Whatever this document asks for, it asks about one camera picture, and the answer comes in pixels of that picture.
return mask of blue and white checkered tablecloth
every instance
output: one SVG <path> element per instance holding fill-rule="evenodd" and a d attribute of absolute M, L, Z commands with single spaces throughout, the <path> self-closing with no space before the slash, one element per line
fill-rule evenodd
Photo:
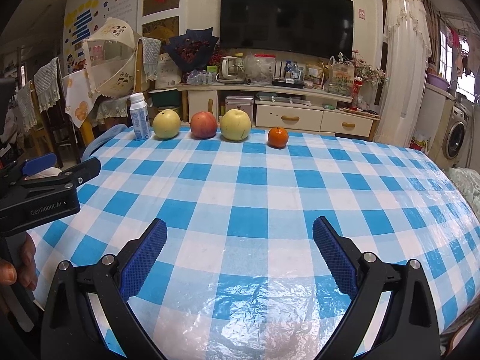
<path fill-rule="evenodd" d="M 166 245 L 129 304 L 169 359 L 312 359 L 350 303 L 312 240 L 324 215 L 361 251 L 420 260 L 441 331 L 460 315 L 480 288 L 480 226 L 433 162 L 300 133 L 277 150 L 266 134 L 242 143 L 194 140 L 185 127 L 166 141 L 117 135 L 95 153 L 102 171 L 79 188 L 80 213 L 31 231 L 37 300 L 45 304 L 60 261 L 96 263 L 161 218 Z"/>

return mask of food cover umbrella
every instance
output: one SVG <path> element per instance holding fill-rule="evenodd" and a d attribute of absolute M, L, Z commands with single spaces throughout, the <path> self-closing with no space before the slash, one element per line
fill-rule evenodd
<path fill-rule="evenodd" d="M 128 23 L 109 17 L 97 32 L 83 41 L 92 93 L 113 98 L 131 93 L 139 38 Z"/>

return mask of metal screw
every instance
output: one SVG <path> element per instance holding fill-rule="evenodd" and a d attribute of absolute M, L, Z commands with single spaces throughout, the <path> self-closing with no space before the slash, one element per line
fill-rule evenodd
<path fill-rule="evenodd" d="M 102 257 L 102 264 L 104 264 L 105 266 L 113 264 L 114 261 L 115 257 L 111 254 L 107 254 L 106 256 Z"/>
<path fill-rule="evenodd" d="M 413 259 L 412 261 L 410 261 L 410 266 L 413 269 L 419 269 L 422 265 L 420 264 L 420 261 L 418 261 L 417 259 Z"/>
<path fill-rule="evenodd" d="M 363 255 L 363 259 L 368 263 L 374 263 L 377 261 L 377 256 L 375 256 L 373 253 L 367 252 Z"/>
<path fill-rule="evenodd" d="M 61 271 L 65 271 L 69 267 L 69 262 L 68 261 L 62 261 L 60 264 L 58 264 L 58 269 Z"/>

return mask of television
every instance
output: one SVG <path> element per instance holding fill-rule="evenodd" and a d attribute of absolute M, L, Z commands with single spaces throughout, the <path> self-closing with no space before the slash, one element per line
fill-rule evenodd
<path fill-rule="evenodd" d="M 351 57 L 351 0 L 221 0 L 220 47 Z"/>

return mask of white lace curtain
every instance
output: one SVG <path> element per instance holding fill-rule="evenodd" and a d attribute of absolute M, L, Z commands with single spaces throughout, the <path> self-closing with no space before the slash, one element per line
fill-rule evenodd
<path fill-rule="evenodd" d="M 417 122 L 431 45 L 422 0 L 388 0 L 385 30 L 389 77 L 375 141 L 409 146 Z"/>

